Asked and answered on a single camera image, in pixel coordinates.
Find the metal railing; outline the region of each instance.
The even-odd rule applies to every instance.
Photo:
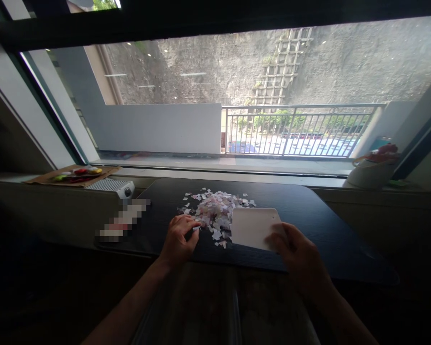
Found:
[[[225,154],[348,158],[385,104],[223,106]]]

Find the window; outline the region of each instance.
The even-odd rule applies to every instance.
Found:
[[[121,7],[76,3],[70,12]],[[431,116],[412,113],[431,86],[431,16],[46,53],[93,163],[345,176],[369,150],[411,142],[409,122]]]

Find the hand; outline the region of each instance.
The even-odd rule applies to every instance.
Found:
[[[282,225],[287,240],[278,233],[273,233],[268,239],[273,241],[281,255],[296,289],[318,305],[335,289],[318,249],[294,225]]]
[[[201,223],[194,221],[190,215],[175,216],[169,223],[168,234],[157,261],[170,269],[185,263],[195,250],[200,232],[195,230],[188,241],[185,240],[185,234],[200,225]]]

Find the forearm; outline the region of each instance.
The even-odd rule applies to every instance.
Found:
[[[337,341],[342,344],[378,344],[349,303],[332,286],[324,294],[317,307],[330,323]]]
[[[164,262],[156,260],[83,344],[127,344],[169,270]]]

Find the right hand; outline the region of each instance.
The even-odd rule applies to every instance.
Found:
[[[313,303],[320,304],[335,288],[318,249],[294,225],[282,223],[282,226],[287,240],[276,232],[268,239],[282,257],[298,292]]]

